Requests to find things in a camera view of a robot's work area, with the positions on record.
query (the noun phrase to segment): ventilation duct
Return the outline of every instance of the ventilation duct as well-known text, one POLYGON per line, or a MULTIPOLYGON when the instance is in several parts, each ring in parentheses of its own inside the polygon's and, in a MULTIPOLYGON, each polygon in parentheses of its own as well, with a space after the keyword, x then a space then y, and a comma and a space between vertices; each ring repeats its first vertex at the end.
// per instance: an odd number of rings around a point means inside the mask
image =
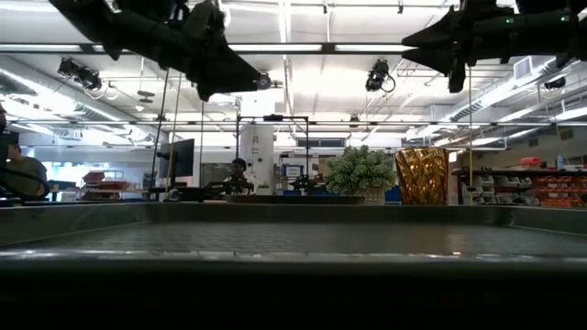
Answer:
MULTIPOLYGON (((131 115, 115 109, 101 101, 94 100, 84 93, 71 88, 67 84, 62 84, 62 82, 58 82, 8 56, 0 57, 0 75, 9 77, 11 80, 26 86, 28 89, 34 91, 39 97, 43 97, 43 94, 49 94, 52 98, 51 101, 55 101, 56 99, 67 105, 85 105, 86 110, 91 110, 108 120, 112 120, 113 125, 119 120, 137 120, 131 115)), ((141 129, 153 135, 157 134, 157 129, 154 127, 145 126, 141 129)))
MULTIPOLYGON (((571 65, 564 69, 557 68, 556 59, 547 56, 531 56, 523 58, 514 64, 514 72, 487 86, 478 92, 471 104, 469 99, 455 105, 448 115, 439 121, 456 122, 462 118, 495 105, 515 94, 523 91, 523 87, 546 83, 563 75, 562 70, 567 71, 571 65)), ((425 126, 410 129, 407 136, 412 138, 427 137, 441 129, 442 126, 425 126)))

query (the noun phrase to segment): grey surface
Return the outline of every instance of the grey surface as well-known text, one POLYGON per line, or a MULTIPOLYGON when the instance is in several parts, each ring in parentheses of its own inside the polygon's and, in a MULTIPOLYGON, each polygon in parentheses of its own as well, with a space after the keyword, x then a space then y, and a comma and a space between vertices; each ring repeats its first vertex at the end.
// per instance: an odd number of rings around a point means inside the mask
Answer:
POLYGON ((495 225, 164 223, 47 239, 27 248, 584 257, 587 237, 495 225))

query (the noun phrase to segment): metal frame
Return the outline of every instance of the metal frame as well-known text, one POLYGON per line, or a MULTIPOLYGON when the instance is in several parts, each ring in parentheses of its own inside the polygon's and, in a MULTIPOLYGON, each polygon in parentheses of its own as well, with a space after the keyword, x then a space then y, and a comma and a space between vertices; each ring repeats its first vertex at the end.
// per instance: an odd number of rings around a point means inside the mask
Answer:
MULTIPOLYGON (((241 117, 240 119, 249 119, 262 117, 241 117)), ((348 127, 353 126, 383 126, 383 127, 424 127, 428 125, 440 125, 447 127, 468 127, 470 124, 479 127, 587 127, 587 121, 564 121, 560 123, 532 123, 532 122, 442 122, 442 121, 360 121, 360 122, 345 122, 345 121, 310 121, 308 116, 284 116, 286 118, 308 118, 307 124, 309 126, 340 126, 348 127)), ((177 126, 183 127, 199 127, 204 126, 228 126, 237 123, 234 120, 228 121, 178 121, 177 126)), ((137 121, 84 121, 84 120, 7 120, 8 125, 20 124, 36 124, 36 125, 52 125, 52 126, 68 126, 68 125, 81 125, 81 126, 98 126, 98 125, 134 125, 134 126, 153 126, 159 124, 159 122, 137 120, 137 121)), ((257 125, 277 125, 277 126, 296 126, 295 122, 256 122, 257 125)), ((173 121, 162 121, 162 126, 173 126, 173 121)))
POLYGON ((291 122, 289 124, 292 125, 297 125, 297 123, 295 123, 295 119, 302 119, 305 121, 305 172, 308 176, 308 179, 310 178, 310 118, 307 115, 290 115, 290 116, 284 116, 284 115, 278 115, 278 116, 270 116, 270 115, 266 115, 266 116, 256 116, 256 115, 237 115, 237 159, 238 159, 238 154, 239 154, 239 140, 238 137, 240 135, 240 121, 242 119, 251 119, 252 121, 250 122, 250 125, 257 125, 257 122, 255 121, 255 119, 262 119, 263 122, 266 123, 282 123, 284 119, 289 119, 291 120, 291 122))
MULTIPOLYGON (((247 55, 402 55, 403 50, 410 47, 399 43, 362 43, 362 42, 250 42, 233 43, 228 45, 237 54, 247 55), (344 50, 337 49, 338 46, 348 48, 360 46, 365 49, 344 50), (271 50, 270 48, 281 48, 282 50, 271 50)), ((0 54, 41 54, 41 55, 107 55, 101 44, 95 43, 0 43, 0 54)), ((121 55, 134 55, 133 52, 124 50, 121 55)))

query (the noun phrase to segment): metal pole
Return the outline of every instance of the metal pole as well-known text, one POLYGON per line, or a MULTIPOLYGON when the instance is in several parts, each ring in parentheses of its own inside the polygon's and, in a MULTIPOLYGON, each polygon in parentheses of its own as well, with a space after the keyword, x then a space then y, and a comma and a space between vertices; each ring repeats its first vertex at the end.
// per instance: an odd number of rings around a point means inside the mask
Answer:
POLYGON ((305 172, 310 180, 310 120, 305 119, 305 172))
POLYGON ((204 101, 202 101, 202 125, 200 127, 200 167, 198 168, 198 173, 199 173, 198 186, 200 188, 202 188, 202 182, 204 181, 204 171, 202 170, 203 157, 204 157, 204 110, 205 110, 205 103, 204 103, 204 101))
POLYGON ((240 135, 239 128, 240 128, 240 115, 237 115, 237 157, 236 157, 236 159, 238 159, 238 147, 239 147, 238 138, 240 135))
POLYGON ((157 160, 157 146, 159 144, 159 136, 161 134, 161 124, 163 122, 163 111, 165 111, 165 97, 167 96, 167 82, 169 81, 169 69, 165 73, 165 85, 163 86, 163 101, 161 102, 161 112, 159 113, 159 126, 157 127, 157 136, 155 137, 155 150, 153 151, 153 162, 150 167, 150 183, 147 201, 150 201, 150 191, 153 189, 155 183, 155 160, 157 160))

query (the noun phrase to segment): ceiling beam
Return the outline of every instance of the ceiling beam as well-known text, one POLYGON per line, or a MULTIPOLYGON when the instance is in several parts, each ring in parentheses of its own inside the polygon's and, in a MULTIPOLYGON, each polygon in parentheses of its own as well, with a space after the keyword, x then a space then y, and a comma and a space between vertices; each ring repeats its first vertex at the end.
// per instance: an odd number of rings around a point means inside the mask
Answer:
MULTIPOLYGON (((237 54, 247 55, 402 55, 410 47, 399 43, 233 43, 228 45, 237 54)), ((51 55, 107 55, 100 44, 58 43, 0 43, 0 54, 51 54, 51 55)), ((122 55, 134 55, 124 50, 122 55)))

